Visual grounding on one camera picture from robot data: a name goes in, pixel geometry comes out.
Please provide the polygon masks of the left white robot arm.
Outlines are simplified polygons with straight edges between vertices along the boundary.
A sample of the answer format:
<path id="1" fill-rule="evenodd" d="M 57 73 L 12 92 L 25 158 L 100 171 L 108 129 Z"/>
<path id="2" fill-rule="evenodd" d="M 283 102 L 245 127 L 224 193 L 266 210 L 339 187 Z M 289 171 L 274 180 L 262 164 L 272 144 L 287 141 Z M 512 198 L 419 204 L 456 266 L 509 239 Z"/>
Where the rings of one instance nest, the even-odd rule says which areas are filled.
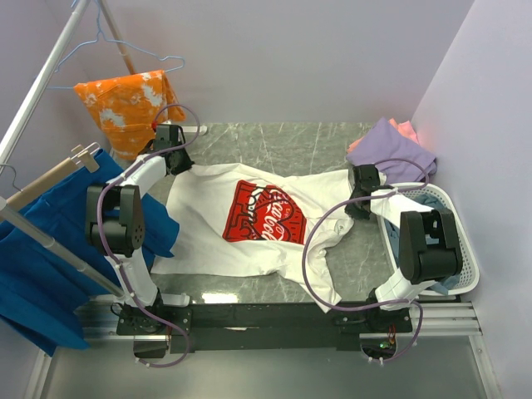
<path id="1" fill-rule="evenodd" d="M 124 290 L 119 299 L 133 308 L 143 307 L 136 323 L 149 334 L 160 332 L 166 323 L 165 311 L 156 306 L 185 307 L 190 303 L 186 294 L 160 293 L 142 254 L 147 237 L 142 199 L 159 180 L 191 168 L 185 144 L 182 126 L 159 124 L 155 139 L 127 169 L 87 189 L 86 240 L 115 270 Z"/>

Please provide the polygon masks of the white Coca-Cola t-shirt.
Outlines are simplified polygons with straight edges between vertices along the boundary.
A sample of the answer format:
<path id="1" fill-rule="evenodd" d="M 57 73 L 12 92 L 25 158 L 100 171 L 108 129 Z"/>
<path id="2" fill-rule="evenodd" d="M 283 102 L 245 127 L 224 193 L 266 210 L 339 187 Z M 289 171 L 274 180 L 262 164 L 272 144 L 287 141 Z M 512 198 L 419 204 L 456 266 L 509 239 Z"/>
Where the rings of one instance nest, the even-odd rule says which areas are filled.
<path id="1" fill-rule="evenodd" d="M 277 273 L 315 292 L 326 312 L 341 296 L 333 287 L 327 250 L 353 226 L 343 209 L 347 170 L 282 177 L 240 163 L 195 165 L 177 175 L 166 202 L 180 226 L 172 257 L 157 274 L 253 277 Z"/>

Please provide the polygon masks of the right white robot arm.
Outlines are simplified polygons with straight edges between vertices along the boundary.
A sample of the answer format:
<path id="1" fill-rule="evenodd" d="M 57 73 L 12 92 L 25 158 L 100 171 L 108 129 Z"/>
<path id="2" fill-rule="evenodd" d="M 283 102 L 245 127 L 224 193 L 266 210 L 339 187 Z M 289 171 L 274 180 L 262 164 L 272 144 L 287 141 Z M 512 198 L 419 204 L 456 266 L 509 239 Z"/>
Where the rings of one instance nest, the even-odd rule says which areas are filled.
<path id="1" fill-rule="evenodd" d="M 366 325 L 382 332 L 394 321 L 393 311 L 404 308 L 434 283 L 461 273 L 463 258 L 452 210 L 434 209 L 383 185 L 375 165 L 353 168 L 354 187 L 345 212 L 353 219 L 372 214 L 399 231 L 398 265 L 375 289 L 377 303 L 365 311 Z"/>

